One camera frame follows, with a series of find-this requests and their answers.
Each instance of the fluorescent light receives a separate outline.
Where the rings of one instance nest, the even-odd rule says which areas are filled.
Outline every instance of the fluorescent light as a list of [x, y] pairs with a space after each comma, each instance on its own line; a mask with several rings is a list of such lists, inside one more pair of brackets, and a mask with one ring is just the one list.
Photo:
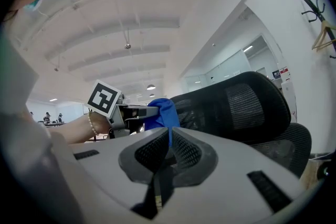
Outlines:
[[249, 46], [248, 48], [246, 48], [245, 50], [244, 50], [244, 52], [246, 52], [247, 50], [249, 50], [250, 48], [252, 48], [253, 46], [251, 45], [251, 46]]
[[154, 90], [156, 87], [153, 84], [147, 86], [147, 90]]

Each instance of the face mask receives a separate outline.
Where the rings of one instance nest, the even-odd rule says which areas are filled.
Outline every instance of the face mask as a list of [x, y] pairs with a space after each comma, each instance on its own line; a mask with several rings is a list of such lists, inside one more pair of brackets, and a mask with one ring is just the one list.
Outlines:
[[41, 3], [42, 3], [42, 0], [35, 0], [34, 2], [26, 5], [24, 7], [24, 9], [28, 10], [30, 12], [33, 12], [33, 11], [35, 11], [35, 10], [37, 10], [39, 8], [39, 6], [41, 5]]

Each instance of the office chair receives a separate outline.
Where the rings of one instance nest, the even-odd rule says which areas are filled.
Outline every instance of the office chair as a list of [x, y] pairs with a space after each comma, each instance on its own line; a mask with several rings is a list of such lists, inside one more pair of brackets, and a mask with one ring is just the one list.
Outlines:
[[298, 177], [303, 173], [310, 133], [290, 124], [283, 95], [264, 75], [245, 72], [171, 100], [181, 127], [244, 142]]

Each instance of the wooden hanger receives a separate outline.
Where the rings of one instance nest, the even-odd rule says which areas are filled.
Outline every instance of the wooden hanger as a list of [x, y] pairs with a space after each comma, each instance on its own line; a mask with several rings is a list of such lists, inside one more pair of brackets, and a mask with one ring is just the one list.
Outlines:
[[335, 39], [332, 41], [329, 41], [327, 43], [322, 43], [324, 38], [326, 37], [328, 28], [336, 30], [336, 26], [332, 26], [331, 24], [329, 24], [326, 20], [322, 21], [321, 24], [321, 32], [319, 34], [319, 36], [317, 37], [315, 43], [313, 44], [313, 46], [311, 47], [312, 50], [314, 50], [315, 48], [317, 48], [317, 50], [320, 50], [330, 44], [332, 44], [334, 41], [336, 41]]

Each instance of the blue cloth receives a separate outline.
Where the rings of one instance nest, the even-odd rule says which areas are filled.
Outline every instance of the blue cloth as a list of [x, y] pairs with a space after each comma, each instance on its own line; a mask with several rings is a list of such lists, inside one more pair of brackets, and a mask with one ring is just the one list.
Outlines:
[[145, 119], [145, 131], [157, 127], [169, 128], [169, 146], [172, 145], [172, 127], [180, 127], [179, 117], [172, 100], [167, 98], [155, 99], [148, 106], [159, 107], [159, 114]]

